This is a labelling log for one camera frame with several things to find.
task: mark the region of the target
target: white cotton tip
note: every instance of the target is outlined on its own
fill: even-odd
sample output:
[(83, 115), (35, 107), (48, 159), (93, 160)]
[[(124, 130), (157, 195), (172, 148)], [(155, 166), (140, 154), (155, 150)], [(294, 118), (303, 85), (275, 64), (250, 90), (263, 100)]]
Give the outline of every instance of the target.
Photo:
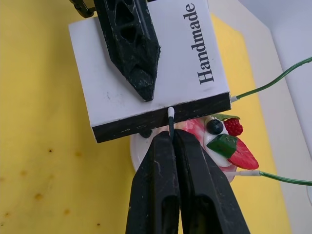
[(232, 103), (232, 102), (237, 101), (238, 99), (237, 99), (237, 97), (236, 97), (236, 96), (232, 96), (232, 97), (230, 98), (230, 100), (231, 100), (231, 103)]
[(259, 170), (245, 170), (239, 172), (224, 172), (227, 176), (260, 176)]
[(175, 117), (175, 110), (173, 107), (168, 108), (168, 117), (172, 117), (172, 118)]

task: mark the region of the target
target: white box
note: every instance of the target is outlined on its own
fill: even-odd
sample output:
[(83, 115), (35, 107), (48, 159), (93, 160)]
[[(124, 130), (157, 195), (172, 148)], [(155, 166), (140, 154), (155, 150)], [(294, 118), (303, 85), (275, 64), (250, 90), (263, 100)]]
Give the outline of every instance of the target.
[(98, 18), (69, 25), (98, 143), (168, 124), (170, 106), (175, 122), (231, 108), (206, 0), (155, 0), (148, 8), (161, 46), (154, 99), (149, 102), (110, 61)]

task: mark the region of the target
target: blueberry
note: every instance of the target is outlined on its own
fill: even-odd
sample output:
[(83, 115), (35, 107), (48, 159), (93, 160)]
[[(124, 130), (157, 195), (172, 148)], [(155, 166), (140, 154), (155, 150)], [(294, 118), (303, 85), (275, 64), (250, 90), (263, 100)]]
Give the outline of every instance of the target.
[(147, 130), (145, 132), (141, 132), (140, 135), (141, 135), (141, 137), (149, 138), (151, 136), (152, 132), (153, 132), (152, 130)]
[(218, 135), (223, 131), (223, 123), (219, 119), (212, 119), (207, 123), (207, 131), (212, 135)]

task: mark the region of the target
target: yellow surface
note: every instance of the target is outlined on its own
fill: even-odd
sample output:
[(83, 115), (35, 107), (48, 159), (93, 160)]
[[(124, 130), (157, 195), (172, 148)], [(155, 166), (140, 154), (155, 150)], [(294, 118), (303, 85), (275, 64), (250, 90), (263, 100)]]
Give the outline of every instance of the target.
[[(134, 175), (129, 138), (96, 144), (68, 32), (68, 0), (1, 0), (0, 232), (121, 234)], [(213, 17), (233, 94), (254, 88), (242, 36)], [(243, 141), (276, 173), (257, 95), (234, 103)], [(286, 234), (279, 184), (236, 178), (253, 234)]]

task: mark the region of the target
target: green cable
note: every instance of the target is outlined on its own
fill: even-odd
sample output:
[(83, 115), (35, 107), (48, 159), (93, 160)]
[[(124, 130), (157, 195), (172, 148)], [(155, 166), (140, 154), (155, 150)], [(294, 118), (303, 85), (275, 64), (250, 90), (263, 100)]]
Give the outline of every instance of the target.
[(302, 60), (301, 62), (299, 63), (296, 63), (295, 65), (291, 66), (290, 68), (288, 68), (285, 72), (283, 72), (280, 76), (278, 76), (276, 79), (274, 79), (273, 81), (271, 81), (270, 83), (266, 84), (266, 85), (263, 85), (262, 87), (260, 88), (257, 88), (257, 89), (254, 89), (254, 90), (251, 90), (251, 91), (248, 91), (246, 93), (243, 93), (243, 94), (240, 94), (238, 96), (236, 96), (237, 100), (238, 99), (241, 99), (245, 96), (248, 96), (248, 95), (251, 95), (251, 94), (254, 94), (254, 93), (257, 93), (259, 91), (262, 91), (264, 89), (267, 89), (269, 87), (271, 87), (272, 85), (276, 84), (277, 82), (279, 82), (283, 77), (285, 77), (286, 75), (288, 75), (290, 72), (292, 72), (294, 69), (300, 67), (301, 65), (305, 64), (305, 63), (309, 63), (309, 62), (312, 62), (312, 57), (310, 58), (307, 58), (305, 60)]
[(279, 181), (286, 182), (286, 183), (312, 186), (312, 181), (299, 180), (299, 179), (289, 179), (289, 178), (285, 178), (285, 177), (281, 177), (281, 176), (277, 176), (277, 175), (272, 175), (272, 174), (267, 173), (267, 172), (259, 172), (259, 173), (261, 176), (265, 176), (267, 178), (279, 180)]

